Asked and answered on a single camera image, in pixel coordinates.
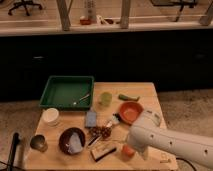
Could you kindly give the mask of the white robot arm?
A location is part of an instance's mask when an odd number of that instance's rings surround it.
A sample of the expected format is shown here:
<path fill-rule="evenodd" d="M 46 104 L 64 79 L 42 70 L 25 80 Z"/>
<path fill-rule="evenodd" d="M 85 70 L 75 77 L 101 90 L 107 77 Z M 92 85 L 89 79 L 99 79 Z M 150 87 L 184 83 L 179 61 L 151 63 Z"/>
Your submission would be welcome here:
<path fill-rule="evenodd" d="M 160 114 L 144 110 L 133 122 L 126 143 L 143 153 L 148 146 L 213 169 L 213 138 L 160 127 Z"/>

